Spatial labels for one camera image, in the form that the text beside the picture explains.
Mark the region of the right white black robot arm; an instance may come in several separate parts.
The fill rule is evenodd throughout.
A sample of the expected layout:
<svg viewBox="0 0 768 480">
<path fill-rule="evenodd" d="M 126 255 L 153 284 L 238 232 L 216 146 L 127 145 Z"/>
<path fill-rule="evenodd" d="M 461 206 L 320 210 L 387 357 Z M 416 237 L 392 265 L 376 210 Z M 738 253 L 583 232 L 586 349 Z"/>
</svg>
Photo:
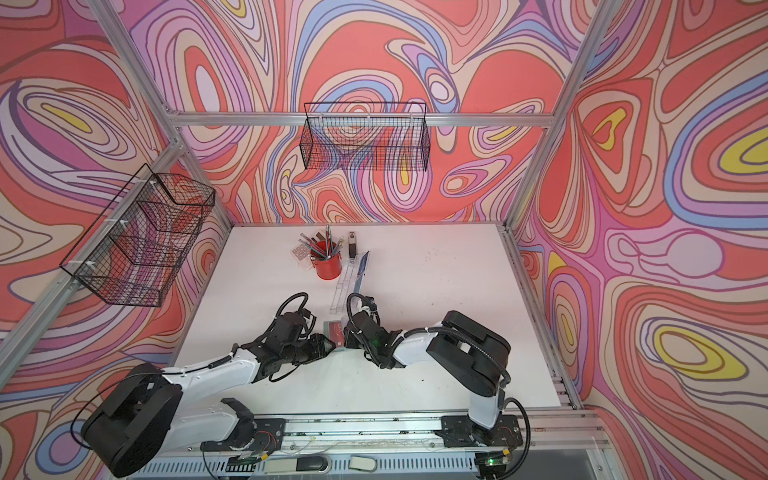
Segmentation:
<svg viewBox="0 0 768 480">
<path fill-rule="evenodd" d="M 511 382 L 507 371 L 511 346 L 501 335 L 456 310 L 434 326 L 389 331 L 374 299 L 360 293 L 349 294 L 345 308 L 347 348 L 362 350 L 366 360 L 381 370 L 434 363 L 469 391 L 467 413 L 442 417 L 435 431 L 446 447 L 512 451 L 530 444 L 530 435 L 519 425 L 530 424 L 525 408 L 505 396 Z"/>
</svg>

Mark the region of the red card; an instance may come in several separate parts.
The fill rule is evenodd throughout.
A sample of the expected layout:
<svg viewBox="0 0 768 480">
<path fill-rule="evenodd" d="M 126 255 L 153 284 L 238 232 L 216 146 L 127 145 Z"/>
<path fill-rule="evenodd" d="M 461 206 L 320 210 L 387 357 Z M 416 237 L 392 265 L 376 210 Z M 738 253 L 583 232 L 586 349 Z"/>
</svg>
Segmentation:
<svg viewBox="0 0 768 480">
<path fill-rule="evenodd" d="M 343 325 L 341 321 L 332 321 L 327 323 L 327 336 L 334 342 L 337 348 L 345 345 Z"/>
</svg>

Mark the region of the clear acrylic card holder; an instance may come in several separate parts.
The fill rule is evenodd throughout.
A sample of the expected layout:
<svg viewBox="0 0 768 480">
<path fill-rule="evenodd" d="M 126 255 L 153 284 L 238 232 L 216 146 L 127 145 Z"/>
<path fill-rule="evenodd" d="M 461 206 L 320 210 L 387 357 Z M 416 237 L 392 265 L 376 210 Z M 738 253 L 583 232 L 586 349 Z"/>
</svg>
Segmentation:
<svg viewBox="0 0 768 480">
<path fill-rule="evenodd" d="M 346 298 L 350 293 L 354 293 L 353 289 L 358 266 L 363 255 L 357 256 L 353 263 L 349 260 L 344 260 L 342 262 L 342 272 L 338 278 L 329 309 L 331 315 L 342 314 L 345 311 Z"/>
</svg>

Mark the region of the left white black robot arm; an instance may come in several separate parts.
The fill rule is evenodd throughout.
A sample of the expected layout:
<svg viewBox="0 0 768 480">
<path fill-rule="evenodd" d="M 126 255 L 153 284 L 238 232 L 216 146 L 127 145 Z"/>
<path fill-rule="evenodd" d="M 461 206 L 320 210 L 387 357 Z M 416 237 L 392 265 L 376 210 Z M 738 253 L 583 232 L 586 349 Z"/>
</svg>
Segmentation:
<svg viewBox="0 0 768 480">
<path fill-rule="evenodd" d="M 118 478 L 136 473 L 161 452 L 194 444 L 247 449 L 257 433 L 253 413 L 234 398 L 211 406 L 202 402 L 263 380 L 276 383 L 283 366 L 299 368 L 327 357 L 335 345 L 315 332 L 308 300 L 306 292 L 291 295 L 262 334 L 219 358 L 165 369 L 151 363 L 134 367 L 96 393 L 100 405 L 85 420 L 71 421 L 70 437 Z"/>
</svg>

